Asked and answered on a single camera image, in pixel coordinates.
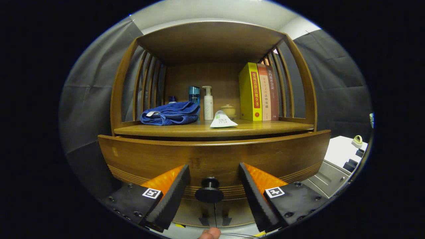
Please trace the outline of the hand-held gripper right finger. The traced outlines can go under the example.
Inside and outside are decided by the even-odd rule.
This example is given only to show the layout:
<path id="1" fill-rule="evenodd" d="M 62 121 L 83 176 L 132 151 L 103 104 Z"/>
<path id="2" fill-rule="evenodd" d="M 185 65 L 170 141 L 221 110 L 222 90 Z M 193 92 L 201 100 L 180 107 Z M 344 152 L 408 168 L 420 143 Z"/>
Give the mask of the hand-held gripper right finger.
<path id="1" fill-rule="evenodd" d="M 300 181 L 286 183 L 246 163 L 239 164 L 239 177 L 259 231 L 288 227 L 328 201 Z"/>

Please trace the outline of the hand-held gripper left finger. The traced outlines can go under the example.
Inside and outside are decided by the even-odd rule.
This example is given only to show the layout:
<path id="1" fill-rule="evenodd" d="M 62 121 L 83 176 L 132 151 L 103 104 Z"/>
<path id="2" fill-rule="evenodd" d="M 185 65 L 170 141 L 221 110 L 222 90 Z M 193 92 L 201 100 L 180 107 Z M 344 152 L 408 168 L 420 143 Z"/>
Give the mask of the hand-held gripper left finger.
<path id="1" fill-rule="evenodd" d="M 107 208 L 141 227 L 163 232 L 168 229 L 190 182 L 188 165 L 179 166 L 157 178 L 170 175 L 164 186 L 128 183 L 102 199 Z"/>

